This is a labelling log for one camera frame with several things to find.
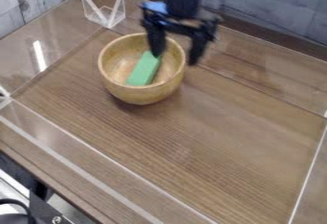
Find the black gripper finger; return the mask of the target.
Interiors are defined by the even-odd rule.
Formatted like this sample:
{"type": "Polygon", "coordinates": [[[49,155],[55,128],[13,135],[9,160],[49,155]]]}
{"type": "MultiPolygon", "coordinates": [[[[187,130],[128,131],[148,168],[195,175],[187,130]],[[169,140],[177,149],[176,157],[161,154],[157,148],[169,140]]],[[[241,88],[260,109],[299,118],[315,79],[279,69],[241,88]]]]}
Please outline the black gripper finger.
{"type": "Polygon", "coordinates": [[[160,26],[149,24],[145,26],[148,44],[155,57],[159,57],[165,48],[165,33],[160,26]]]}
{"type": "Polygon", "coordinates": [[[196,31],[191,34],[192,47],[189,49],[189,61],[191,65],[196,65],[200,57],[204,54],[207,44],[213,39],[209,31],[196,31]]]}

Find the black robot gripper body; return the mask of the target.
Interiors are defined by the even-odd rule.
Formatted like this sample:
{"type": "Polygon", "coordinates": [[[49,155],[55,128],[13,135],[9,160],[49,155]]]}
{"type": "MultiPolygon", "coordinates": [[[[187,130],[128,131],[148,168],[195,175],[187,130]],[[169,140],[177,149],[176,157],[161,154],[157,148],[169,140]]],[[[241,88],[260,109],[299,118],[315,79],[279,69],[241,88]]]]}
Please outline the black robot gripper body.
{"type": "Polygon", "coordinates": [[[200,8],[200,0],[163,0],[144,2],[141,26],[149,40],[164,40],[167,32],[191,39],[213,40],[219,16],[200,8]]]}

